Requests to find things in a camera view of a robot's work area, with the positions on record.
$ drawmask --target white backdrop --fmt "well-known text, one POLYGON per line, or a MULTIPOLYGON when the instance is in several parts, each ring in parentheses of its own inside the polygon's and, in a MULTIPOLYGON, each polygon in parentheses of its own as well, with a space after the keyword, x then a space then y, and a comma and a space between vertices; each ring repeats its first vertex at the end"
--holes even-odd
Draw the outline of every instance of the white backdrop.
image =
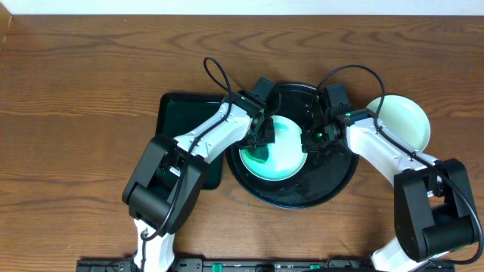
POLYGON ((484 15, 484 0, 0 0, 12 14, 484 15))

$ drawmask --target black round tray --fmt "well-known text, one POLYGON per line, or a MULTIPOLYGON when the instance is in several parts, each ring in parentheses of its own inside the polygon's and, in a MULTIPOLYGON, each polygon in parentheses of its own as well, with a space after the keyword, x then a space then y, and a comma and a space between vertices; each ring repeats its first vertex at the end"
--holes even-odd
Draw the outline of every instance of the black round tray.
MULTIPOLYGON (((278 87, 282 99, 276 114, 293 120, 302 128, 311 118, 307 109, 315 87, 296 83, 278 87)), ((245 168, 235 145, 230 146, 225 155, 232 174, 250 194, 270 205, 287 209, 316 206, 336 196, 355 173, 359 158, 336 144, 326 153, 308 154, 306 163, 294 176, 283 181, 267 181, 245 168)))

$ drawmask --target light green plate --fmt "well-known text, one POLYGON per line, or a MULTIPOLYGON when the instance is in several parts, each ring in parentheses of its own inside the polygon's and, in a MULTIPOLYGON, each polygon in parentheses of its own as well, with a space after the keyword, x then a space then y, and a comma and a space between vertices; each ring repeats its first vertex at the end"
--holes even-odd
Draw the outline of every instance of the light green plate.
MULTIPOLYGON (((367 108, 377 110, 380 98, 367 108)), ((381 107, 380 119, 385 126, 416 150, 423 151, 430 140, 430 122, 424 110, 414 101, 399 95, 387 95, 381 107)))
POLYGON ((258 178, 282 181, 295 175, 306 162, 301 150, 301 128, 291 119, 273 116, 275 143, 250 150, 239 150, 244 166, 258 178))

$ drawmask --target black tray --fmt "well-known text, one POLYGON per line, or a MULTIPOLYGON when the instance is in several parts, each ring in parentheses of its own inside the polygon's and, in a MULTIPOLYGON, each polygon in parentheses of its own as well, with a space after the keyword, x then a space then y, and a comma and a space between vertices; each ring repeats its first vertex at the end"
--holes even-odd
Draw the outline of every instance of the black tray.
MULTIPOLYGON (((215 94, 164 94, 160 100, 158 111, 157 130, 155 134, 174 138, 185 134, 213 116, 220 107, 223 95, 215 94)), ((206 176, 203 189, 213 190, 220 185, 222 179, 223 153, 216 157, 206 176)), ((173 185, 177 177, 172 173, 157 172, 173 185)))
MULTIPOLYGON (((301 128, 311 118, 307 107, 315 87, 280 84, 281 108, 277 115, 293 120, 301 128)), ((304 166, 283 181, 266 181, 250 173, 235 145, 225 150, 232 174, 250 194, 273 206, 301 209, 316 206, 336 196, 349 182, 358 165, 358 155, 340 145, 326 153, 309 154, 304 166)))

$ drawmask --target wooden table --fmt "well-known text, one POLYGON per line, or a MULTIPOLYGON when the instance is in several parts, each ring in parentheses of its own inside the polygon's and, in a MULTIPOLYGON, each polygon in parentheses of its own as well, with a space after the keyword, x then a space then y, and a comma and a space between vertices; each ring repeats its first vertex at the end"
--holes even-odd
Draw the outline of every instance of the wooden table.
MULTIPOLYGON (((205 56, 237 89, 260 76, 317 84, 338 66, 371 67, 389 93, 423 107, 426 152, 465 164, 484 218, 483 42, 479 17, 16 16, 0 55, 0 267, 73 271, 80 258, 136 250, 121 193, 163 94, 223 93, 205 56)), ((359 107, 380 95, 362 71, 335 82, 359 107)), ((319 259, 363 256, 394 235, 392 187, 363 159, 337 197, 295 211, 255 199, 224 165, 175 247, 207 258, 319 259)))

